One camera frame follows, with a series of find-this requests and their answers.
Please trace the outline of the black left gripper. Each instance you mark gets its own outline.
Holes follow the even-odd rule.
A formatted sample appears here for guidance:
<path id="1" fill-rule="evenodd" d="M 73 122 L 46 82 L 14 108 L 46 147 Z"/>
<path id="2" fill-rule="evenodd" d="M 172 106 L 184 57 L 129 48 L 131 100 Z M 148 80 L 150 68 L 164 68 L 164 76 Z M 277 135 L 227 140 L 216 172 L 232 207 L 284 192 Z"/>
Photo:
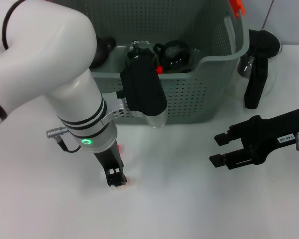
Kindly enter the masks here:
<path id="1" fill-rule="evenodd" d="M 126 185 L 127 179 L 123 172 L 123 162 L 120 157 L 119 148 L 116 142 L 107 150 L 94 154 L 105 171 L 106 181 L 109 187 L 116 184 L 116 172 L 118 174 L 117 186 Z"/>

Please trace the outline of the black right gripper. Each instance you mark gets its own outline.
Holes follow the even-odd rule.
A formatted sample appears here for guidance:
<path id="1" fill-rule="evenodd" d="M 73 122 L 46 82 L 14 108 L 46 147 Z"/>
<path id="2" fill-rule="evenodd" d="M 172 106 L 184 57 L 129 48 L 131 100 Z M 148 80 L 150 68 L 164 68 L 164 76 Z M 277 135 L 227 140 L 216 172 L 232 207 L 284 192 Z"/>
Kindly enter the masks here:
<path id="1" fill-rule="evenodd" d="M 299 132 L 299 109 L 263 119 L 260 115 L 232 125 L 226 133 L 218 134 L 214 140 L 219 146 L 241 139 L 243 149 L 209 157 L 215 168 L 226 166 L 229 170 L 250 164 L 259 165 L 266 161 L 274 150 L 291 145 L 295 140 L 279 141 L 278 138 Z"/>

